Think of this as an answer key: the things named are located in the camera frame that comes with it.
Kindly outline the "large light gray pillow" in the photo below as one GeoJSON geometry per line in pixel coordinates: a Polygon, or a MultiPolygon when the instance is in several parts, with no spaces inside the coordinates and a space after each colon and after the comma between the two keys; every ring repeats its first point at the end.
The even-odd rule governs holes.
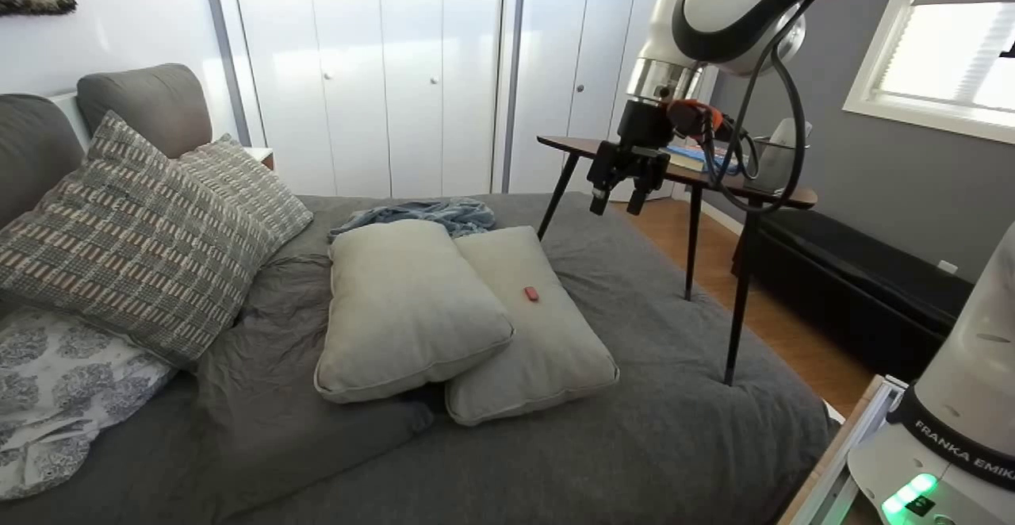
{"type": "Polygon", "coordinates": [[[342,233],[329,249],[332,301],[314,385],[326,400],[380,400],[442,383],[500,353],[507,309],[435,222],[342,233]]]}

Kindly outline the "blue crumpled cloth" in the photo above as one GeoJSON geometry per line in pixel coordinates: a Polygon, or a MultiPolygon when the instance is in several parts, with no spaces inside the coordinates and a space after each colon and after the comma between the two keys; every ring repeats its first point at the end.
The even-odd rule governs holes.
{"type": "Polygon", "coordinates": [[[334,242],[338,236],[351,229],[410,219],[439,224],[452,237],[477,235],[496,226],[496,214],[485,203],[472,197],[451,197],[446,200],[414,200],[354,212],[345,224],[330,229],[327,239],[334,242]]]}

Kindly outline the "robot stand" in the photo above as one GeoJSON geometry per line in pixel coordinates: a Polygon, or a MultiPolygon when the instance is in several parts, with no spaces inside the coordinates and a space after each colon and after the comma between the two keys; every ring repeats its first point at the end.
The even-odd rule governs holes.
{"type": "Polygon", "coordinates": [[[884,423],[889,406],[907,388],[909,385],[892,376],[873,377],[777,525],[883,525],[873,503],[848,470],[848,453],[884,423]]]}

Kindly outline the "dark wooden side table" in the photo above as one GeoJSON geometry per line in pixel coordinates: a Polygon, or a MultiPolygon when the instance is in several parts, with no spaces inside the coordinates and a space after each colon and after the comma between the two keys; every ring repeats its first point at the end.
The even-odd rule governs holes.
{"type": "MultiPolygon", "coordinates": [[[[559,203],[561,203],[561,198],[565,193],[565,189],[568,188],[568,184],[570,179],[572,179],[573,172],[577,165],[579,165],[579,160],[594,159],[601,142],[586,138],[546,136],[538,136],[536,137],[536,140],[540,144],[562,151],[566,155],[565,162],[562,165],[561,174],[559,174],[551,199],[538,228],[538,237],[539,239],[543,239],[545,233],[549,228],[550,222],[554,217],[559,203]]],[[[688,254],[685,259],[686,269],[684,287],[684,298],[685,300],[689,300],[692,293],[693,282],[695,282],[695,262],[697,247],[699,247],[699,221],[701,212],[703,211],[703,192],[717,191],[718,188],[716,185],[708,184],[706,177],[703,177],[703,175],[697,174],[697,172],[692,172],[688,170],[688,168],[675,167],[675,165],[670,165],[670,167],[667,168],[665,179],[668,182],[674,182],[674,184],[681,184],[690,191],[688,254]]],[[[772,193],[750,191],[750,189],[747,188],[745,178],[743,177],[732,178],[730,179],[730,182],[732,182],[730,190],[733,196],[743,197],[748,201],[748,205],[752,208],[764,209],[766,205],[773,206],[776,202],[776,196],[772,193]]],[[[732,385],[733,377],[735,377],[754,260],[754,256],[752,255],[752,243],[757,229],[759,229],[759,222],[761,222],[761,219],[762,216],[758,213],[747,213],[745,224],[740,234],[739,244],[737,250],[735,251],[735,258],[733,258],[733,275],[735,275],[737,283],[735,297],[733,297],[731,332],[728,347],[726,348],[726,363],[724,377],[722,378],[722,381],[724,381],[726,385],[732,385]]]]}

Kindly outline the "white floral pillow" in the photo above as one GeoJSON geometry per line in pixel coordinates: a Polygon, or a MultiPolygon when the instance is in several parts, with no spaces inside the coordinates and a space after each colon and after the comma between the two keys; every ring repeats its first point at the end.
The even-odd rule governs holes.
{"type": "Polygon", "coordinates": [[[138,412],[173,367],[75,316],[0,319],[0,502],[55,488],[108,426],[138,412]]]}

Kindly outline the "stack of books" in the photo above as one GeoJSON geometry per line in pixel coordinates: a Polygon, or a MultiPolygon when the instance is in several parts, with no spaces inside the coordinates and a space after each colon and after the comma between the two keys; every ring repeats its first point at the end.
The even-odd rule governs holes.
{"type": "MultiPolygon", "coordinates": [[[[678,167],[684,167],[692,171],[707,172],[706,153],[704,153],[703,149],[695,141],[688,140],[671,144],[665,148],[665,152],[669,155],[671,165],[678,165],[678,167]]],[[[725,156],[725,147],[715,144],[713,146],[715,172],[721,172],[722,161],[724,161],[725,156]]],[[[738,159],[735,154],[732,154],[729,163],[726,165],[724,174],[735,177],[735,175],[740,173],[741,167],[738,159]]]]}

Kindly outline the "black bench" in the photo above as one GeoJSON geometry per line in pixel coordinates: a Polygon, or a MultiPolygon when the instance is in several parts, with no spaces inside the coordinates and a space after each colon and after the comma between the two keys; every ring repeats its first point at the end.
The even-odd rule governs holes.
{"type": "Polygon", "coordinates": [[[916,380],[974,286],[813,210],[759,222],[752,278],[878,374],[916,380]]]}

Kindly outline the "large woven patterned pillow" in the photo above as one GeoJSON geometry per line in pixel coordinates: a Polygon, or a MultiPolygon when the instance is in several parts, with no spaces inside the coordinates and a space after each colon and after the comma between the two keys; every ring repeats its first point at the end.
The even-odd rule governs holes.
{"type": "Polygon", "coordinates": [[[0,296],[79,316],[192,369],[277,247],[264,224],[108,112],[83,163],[0,229],[0,296]]]}

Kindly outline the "small woven patterned pillow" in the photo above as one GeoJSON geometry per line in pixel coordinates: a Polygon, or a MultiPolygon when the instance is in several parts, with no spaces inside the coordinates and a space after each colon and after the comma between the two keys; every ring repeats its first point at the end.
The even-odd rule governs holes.
{"type": "Polygon", "coordinates": [[[177,161],[227,203],[263,224],[273,240],[270,251],[278,251],[314,221],[314,214],[278,175],[254,159],[228,132],[182,154],[177,161]]]}

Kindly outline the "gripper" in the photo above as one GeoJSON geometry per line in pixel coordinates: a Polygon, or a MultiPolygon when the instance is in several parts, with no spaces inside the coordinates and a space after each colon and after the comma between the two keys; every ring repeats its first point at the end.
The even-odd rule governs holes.
{"type": "Polygon", "coordinates": [[[673,125],[666,106],[656,102],[627,100],[619,122],[619,142],[603,141],[599,157],[588,170],[593,186],[590,211],[601,217],[613,189],[627,179],[628,165],[634,192],[627,213],[638,217],[648,196],[664,184],[669,170],[669,154],[665,148],[673,138],[673,125]]]}

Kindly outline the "dark gray pillow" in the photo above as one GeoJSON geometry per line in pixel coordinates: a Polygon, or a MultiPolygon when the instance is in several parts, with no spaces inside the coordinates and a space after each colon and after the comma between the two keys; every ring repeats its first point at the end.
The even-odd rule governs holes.
{"type": "Polygon", "coordinates": [[[89,74],[76,89],[90,137],[114,112],[170,159],[213,141],[202,84],[184,63],[89,74]]]}
{"type": "Polygon", "coordinates": [[[0,229],[33,210],[84,155],[57,103],[33,94],[0,94],[0,229]]]}

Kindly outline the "white wardrobe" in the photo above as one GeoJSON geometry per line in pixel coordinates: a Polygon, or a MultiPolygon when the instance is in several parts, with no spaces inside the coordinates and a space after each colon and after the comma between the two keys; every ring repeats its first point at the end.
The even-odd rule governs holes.
{"type": "Polygon", "coordinates": [[[655,0],[218,0],[251,142],[300,195],[547,193],[615,135],[655,0]]]}

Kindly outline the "window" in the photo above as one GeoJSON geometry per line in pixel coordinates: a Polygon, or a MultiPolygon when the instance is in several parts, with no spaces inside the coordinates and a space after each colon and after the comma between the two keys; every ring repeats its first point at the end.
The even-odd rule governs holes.
{"type": "Polygon", "coordinates": [[[1015,145],[1015,0],[889,0],[844,110],[1015,145]]]}

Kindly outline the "gray bed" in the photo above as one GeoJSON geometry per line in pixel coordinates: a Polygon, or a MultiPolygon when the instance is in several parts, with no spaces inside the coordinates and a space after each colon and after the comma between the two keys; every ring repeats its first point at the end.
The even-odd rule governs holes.
{"type": "Polygon", "coordinates": [[[545,250],[619,360],[591,398],[475,428],[436,385],[339,406],[309,384],[325,336],[324,232],[366,197],[304,197],[314,224],[255,280],[197,376],[174,374],[79,471],[0,502],[0,525],[765,525],[833,439],[826,406],[752,334],[724,385],[729,315],[624,217],[563,197],[545,250]]]}

